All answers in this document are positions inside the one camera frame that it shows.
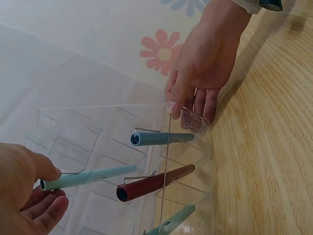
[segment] flower decoration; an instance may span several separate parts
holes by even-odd
[[[161,4],[172,4],[173,11],[179,10],[187,4],[186,15],[189,17],[194,15],[195,7],[202,13],[208,3],[209,0],[161,0]]]
[[[158,71],[161,69],[163,76],[168,76],[176,57],[178,56],[183,44],[175,45],[179,39],[179,32],[174,32],[167,40],[167,33],[164,29],[156,31],[156,40],[150,37],[144,37],[141,44],[149,50],[140,51],[140,56],[151,58],[147,60],[146,65],[150,69]]]

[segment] acrylic compartment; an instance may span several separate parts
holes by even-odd
[[[181,118],[173,120],[165,113],[165,106],[132,104],[38,111],[38,129],[29,133],[25,145],[48,156],[62,172],[137,165],[137,170],[127,175],[65,188],[69,207],[51,234],[141,235],[187,204],[194,204],[196,210],[173,234],[184,234],[180,233],[182,226],[184,231],[190,228],[190,234],[211,233],[207,232],[212,219],[207,122],[184,108]],[[195,138],[190,142],[133,146],[130,136],[135,127],[137,131],[193,133]],[[194,164],[195,171],[165,189],[128,202],[116,196],[116,186],[124,177],[163,173],[187,164]]]

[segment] hand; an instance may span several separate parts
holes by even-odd
[[[212,0],[187,37],[165,95],[174,119],[185,106],[212,121],[217,97],[234,67],[240,36],[251,15],[231,0]]]
[[[46,235],[68,207],[62,190],[33,190],[38,178],[56,180],[59,169],[42,154],[17,144],[0,143],[0,234]]]

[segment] light blue pen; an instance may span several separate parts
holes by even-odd
[[[161,229],[159,227],[153,228],[143,235],[169,235],[173,232],[184,220],[186,220],[196,210],[195,205],[187,205],[179,212],[174,214],[171,218],[162,223]]]
[[[54,181],[40,180],[40,186],[43,191],[50,191],[59,188],[68,188],[78,185],[92,183],[101,179],[125,175],[137,170],[136,165],[123,165],[115,168],[92,170],[81,172],[77,174],[63,174],[61,177]]]
[[[163,145],[192,141],[194,138],[191,133],[135,132],[131,135],[131,143],[133,146]]]

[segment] wooden table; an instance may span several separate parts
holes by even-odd
[[[216,234],[313,234],[313,1],[253,16],[212,123]]]

